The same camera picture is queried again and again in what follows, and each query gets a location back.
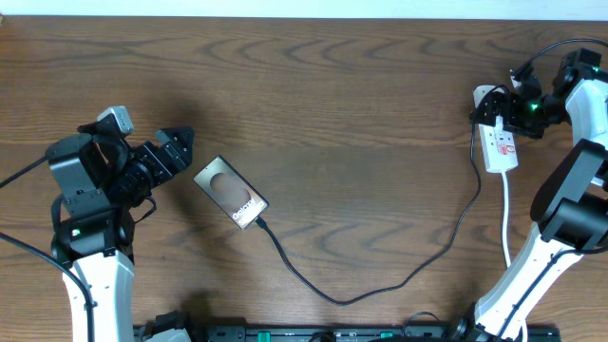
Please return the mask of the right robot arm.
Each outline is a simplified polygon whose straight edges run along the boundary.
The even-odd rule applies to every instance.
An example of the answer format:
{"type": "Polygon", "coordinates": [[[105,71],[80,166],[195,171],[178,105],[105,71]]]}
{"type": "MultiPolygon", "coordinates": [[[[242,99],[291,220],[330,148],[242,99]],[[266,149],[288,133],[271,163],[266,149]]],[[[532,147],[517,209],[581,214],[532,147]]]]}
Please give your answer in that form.
{"type": "Polygon", "coordinates": [[[484,152],[505,156],[514,135],[540,139],[567,123],[573,147],[537,192],[529,236],[495,287],[445,335],[448,341],[523,341],[526,317],[557,278],[586,255],[607,250],[607,201],[588,193],[607,186],[607,72],[599,53],[567,53],[549,94],[532,61],[512,70],[512,89],[480,85],[469,119],[490,138],[484,152]]]}

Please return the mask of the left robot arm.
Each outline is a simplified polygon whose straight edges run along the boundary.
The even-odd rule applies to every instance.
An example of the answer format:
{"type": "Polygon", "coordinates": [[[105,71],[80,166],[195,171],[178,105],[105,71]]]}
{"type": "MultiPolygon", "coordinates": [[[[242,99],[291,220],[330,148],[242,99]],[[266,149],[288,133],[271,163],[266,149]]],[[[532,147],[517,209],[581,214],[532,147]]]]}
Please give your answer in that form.
{"type": "Polygon", "coordinates": [[[137,221],[130,211],[193,160],[190,126],[158,130],[157,144],[132,147],[125,137],[117,123],[103,119],[79,126],[46,151],[61,189],[51,206],[51,251],[78,280],[66,286],[76,341],[134,340],[137,221]]]}

